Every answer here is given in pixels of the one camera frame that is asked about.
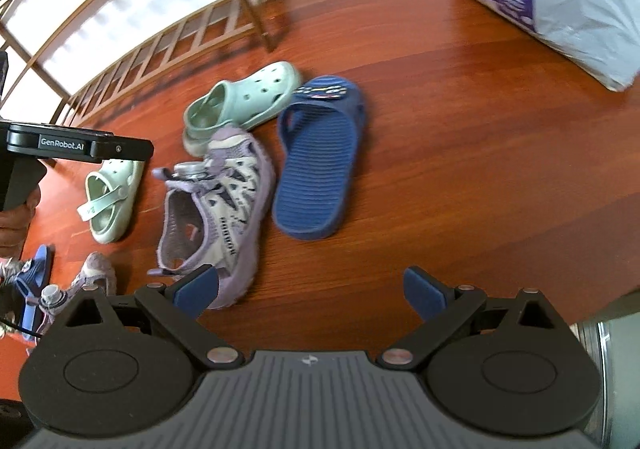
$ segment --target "black device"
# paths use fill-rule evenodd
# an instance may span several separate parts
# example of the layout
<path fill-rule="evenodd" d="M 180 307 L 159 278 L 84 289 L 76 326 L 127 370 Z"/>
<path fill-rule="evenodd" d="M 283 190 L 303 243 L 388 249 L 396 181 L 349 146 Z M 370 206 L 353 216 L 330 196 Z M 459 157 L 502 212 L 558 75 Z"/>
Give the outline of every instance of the black device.
<path fill-rule="evenodd" d="M 130 296 L 79 292 L 20 373 L 35 425 L 20 447 L 597 447 L 581 430 L 601 398 L 598 370 L 539 291 L 492 299 L 411 267 L 405 296 L 426 321 L 376 360 L 245 358 L 178 307 L 212 269 L 199 270 Z"/>
<path fill-rule="evenodd" d="M 108 131 L 0 120 L 0 210 L 23 204 L 47 174 L 39 159 L 146 161 L 153 153 L 149 140 Z"/>

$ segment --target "metal screw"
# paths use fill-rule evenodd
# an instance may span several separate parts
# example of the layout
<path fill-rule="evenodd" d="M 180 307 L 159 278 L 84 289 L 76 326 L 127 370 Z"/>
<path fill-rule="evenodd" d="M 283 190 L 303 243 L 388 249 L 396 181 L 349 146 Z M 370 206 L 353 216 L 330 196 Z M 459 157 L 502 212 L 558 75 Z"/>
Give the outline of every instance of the metal screw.
<path fill-rule="evenodd" d="M 409 350 L 403 350 L 402 348 L 392 348 L 386 350 L 382 354 L 382 360 L 387 364 L 402 366 L 409 364 L 414 359 L 414 354 Z"/>
<path fill-rule="evenodd" d="M 218 348 L 210 349 L 207 352 L 207 358 L 216 364 L 229 364 L 236 360 L 239 356 L 239 353 L 228 346 L 220 346 Z"/>

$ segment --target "finger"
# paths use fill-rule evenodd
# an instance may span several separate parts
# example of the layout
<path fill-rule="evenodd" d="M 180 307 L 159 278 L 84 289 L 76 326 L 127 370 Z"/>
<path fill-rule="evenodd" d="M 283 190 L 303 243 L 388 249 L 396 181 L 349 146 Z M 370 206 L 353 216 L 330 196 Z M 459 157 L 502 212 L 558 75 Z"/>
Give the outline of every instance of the finger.
<path fill-rule="evenodd" d="M 0 230 L 0 247 L 7 249 L 17 247 L 27 237 L 27 229 L 2 229 Z"/>
<path fill-rule="evenodd" d="M 33 218 L 33 210 L 22 204 L 11 210 L 0 212 L 0 229 L 24 229 Z"/>
<path fill-rule="evenodd" d="M 40 203 L 41 199 L 42 193 L 40 192 L 40 186 L 38 185 L 33 191 L 31 191 L 31 194 L 29 194 L 29 197 L 27 198 L 27 207 L 29 207 L 30 209 L 35 209 Z"/>

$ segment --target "hand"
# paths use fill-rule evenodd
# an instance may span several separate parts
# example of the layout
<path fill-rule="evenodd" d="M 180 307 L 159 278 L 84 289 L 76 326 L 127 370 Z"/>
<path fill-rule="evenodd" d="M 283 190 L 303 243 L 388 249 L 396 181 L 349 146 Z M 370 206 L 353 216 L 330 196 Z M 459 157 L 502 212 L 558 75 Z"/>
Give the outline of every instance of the hand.
<path fill-rule="evenodd" d="M 40 187 L 36 187 L 26 203 L 0 212 L 0 257 L 18 257 L 27 230 L 40 203 Z"/>

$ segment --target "slipper strap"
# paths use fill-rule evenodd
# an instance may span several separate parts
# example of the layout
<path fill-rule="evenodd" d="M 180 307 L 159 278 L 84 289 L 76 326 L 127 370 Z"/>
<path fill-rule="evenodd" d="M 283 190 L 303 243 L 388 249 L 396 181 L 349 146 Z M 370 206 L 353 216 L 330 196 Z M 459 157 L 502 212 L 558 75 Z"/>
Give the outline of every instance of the slipper strap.
<path fill-rule="evenodd" d="M 40 283 L 45 275 L 45 268 L 44 260 L 32 258 L 28 259 L 23 269 L 15 275 L 14 285 L 25 299 L 37 301 L 40 297 Z"/>
<path fill-rule="evenodd" d="M 129 191 L 126 187 L 118 186 L 113 191 L 109 191 L 107 194 L 79 206 L 78 214 L 80 214 L 83 222 L 88 222 L 103 210 L 108 209 L 119 201 L 125 200 L 128 194 Z"/>
<path fill-rule="evenodd" d="M 344 114 L 347 119 L 353 123 L 356 133 L 359 135 L 362 131 L 365 121 L 364 104 L 360 93 L 356 92 L 347 98 L 334 101 L 313 100 L 299 98 L 294 100 L 287 108 L 278 116 L 278 135 L 283 148 L 288 151 L 290 147 L 291 137 L 294 134 L 296 124 L 300 121 L 305 111 L 314 108 L 329 108 Z"/>

